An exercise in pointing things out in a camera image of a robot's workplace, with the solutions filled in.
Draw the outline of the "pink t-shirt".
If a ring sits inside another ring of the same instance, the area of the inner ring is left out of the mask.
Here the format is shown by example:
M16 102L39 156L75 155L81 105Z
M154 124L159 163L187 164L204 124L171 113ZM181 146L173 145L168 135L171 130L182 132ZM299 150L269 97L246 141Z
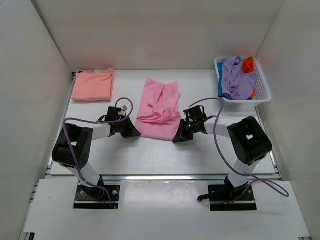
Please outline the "pink t-shirt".
M160 83L147 78L143 87L135 127L141 137L171 142L181 114L178 109L181 93L178 83Z

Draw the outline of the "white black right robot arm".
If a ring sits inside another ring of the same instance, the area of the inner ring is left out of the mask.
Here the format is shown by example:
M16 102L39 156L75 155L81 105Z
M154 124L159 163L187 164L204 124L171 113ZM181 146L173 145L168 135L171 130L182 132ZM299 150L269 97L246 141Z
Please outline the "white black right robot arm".
M186 109L184 113L186 118L180 121L172 142L192 141L197 133L212 135L220 157L231 170L224 181L224 195L229 200L236 200L242 195L242 189L248 184L258 163L273 149L271 141L253 116L235 122L219 115L207 116L200 105ZM233 166L224 157L217 136L231 140L237 157Z

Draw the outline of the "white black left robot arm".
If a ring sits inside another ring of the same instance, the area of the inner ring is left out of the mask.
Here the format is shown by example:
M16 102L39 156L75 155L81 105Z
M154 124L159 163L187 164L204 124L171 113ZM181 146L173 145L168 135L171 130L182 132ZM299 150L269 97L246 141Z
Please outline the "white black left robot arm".
M92 142L116 134L124 139L141 136L123 107L110 106L96 122L66 118L52 160L72 172L93 199L99 199L107 189L102 176L89 163Z

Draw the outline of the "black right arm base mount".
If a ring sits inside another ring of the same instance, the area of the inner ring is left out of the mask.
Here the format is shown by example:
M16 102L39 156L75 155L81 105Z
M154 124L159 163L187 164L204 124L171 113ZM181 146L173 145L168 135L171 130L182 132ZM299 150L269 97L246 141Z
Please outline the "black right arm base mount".
M199 195L198 202L209 200L212 212L257 211L253 188L247 181L234 187L228 177L222 184L209 184L208 193Z

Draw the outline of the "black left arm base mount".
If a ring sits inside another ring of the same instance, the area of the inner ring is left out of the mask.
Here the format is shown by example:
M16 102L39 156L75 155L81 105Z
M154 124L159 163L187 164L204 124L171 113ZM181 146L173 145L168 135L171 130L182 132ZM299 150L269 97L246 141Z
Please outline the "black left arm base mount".
M117 210L119 208L119 200L121 186L119 184L107 184L104 182L104 188L92 188L77 184L77 189L74 197L74 209L90 209L90 210Z

